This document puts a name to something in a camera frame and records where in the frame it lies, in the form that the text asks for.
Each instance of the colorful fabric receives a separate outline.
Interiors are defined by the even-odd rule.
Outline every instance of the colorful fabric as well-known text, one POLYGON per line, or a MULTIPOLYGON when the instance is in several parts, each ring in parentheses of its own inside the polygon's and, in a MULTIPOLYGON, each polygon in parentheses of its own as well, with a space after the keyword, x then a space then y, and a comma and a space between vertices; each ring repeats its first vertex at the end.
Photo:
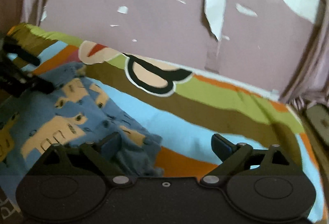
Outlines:
POLYGON ((38 50, 29 46, 31 53, 43 54, 42 64, 33 70, 35 74, 70 61, 88 64, 86 76, 90 80, 150 133, 163 138, 155 165, 164 169, 166 177, 200 178, 219 165, 221 161, 211 150, 213 133, 256 149, 280 144, 316 188, 309 219, 325 221, 319 166, 300 119, 288 106, 189 68, 120 53, 29 24, 13 27, 9 34, 23 47, 34 39, 38 41, 38 50), (57 41, 68 45, 52 48, 57 41))

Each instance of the colorful bedsheet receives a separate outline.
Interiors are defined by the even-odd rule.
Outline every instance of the colorful bedsheet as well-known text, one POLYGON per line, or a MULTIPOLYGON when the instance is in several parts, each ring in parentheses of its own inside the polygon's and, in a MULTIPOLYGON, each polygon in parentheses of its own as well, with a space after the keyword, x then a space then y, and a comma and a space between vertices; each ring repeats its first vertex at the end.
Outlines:
POLYGON ((9 35, 42 61, 36 68, 11 56, 23 70, 39 75, 71 61, 87 64, 86 75, 94 83, 150 133, 163 138, 155 166, 163 168, 166 177, 200 178, 219 165, 210 144, 214 133, 256 149, 280 144, 316 188, 309 219, 325 223, 319 165, 300 119, 288 106, 193 69, 29 24, 13 27, 9 35))

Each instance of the silver screw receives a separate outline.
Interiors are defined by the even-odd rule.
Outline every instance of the silver screw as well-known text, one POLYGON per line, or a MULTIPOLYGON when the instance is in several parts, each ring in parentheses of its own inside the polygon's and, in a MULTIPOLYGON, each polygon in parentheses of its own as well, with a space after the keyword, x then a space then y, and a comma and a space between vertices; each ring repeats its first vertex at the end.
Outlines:
POLYGON ((170 185, 171 185, 171 184, 170 184, 169 182, 163 182, 163 183, 162 183, 162 186, 163 186, 163 187, 169 187, 170 185))
POLYGON ((215 184, 215 183, 219 182, 219 178, 217 176, 210 175, 210 176, 205 176, 203 178, 203 181, 208 184, 215 184))
POLYGON ((129 182, 129 178, 126 176, 116 176, 113 178, 113 182, 116 184, 126 184, 129 182))

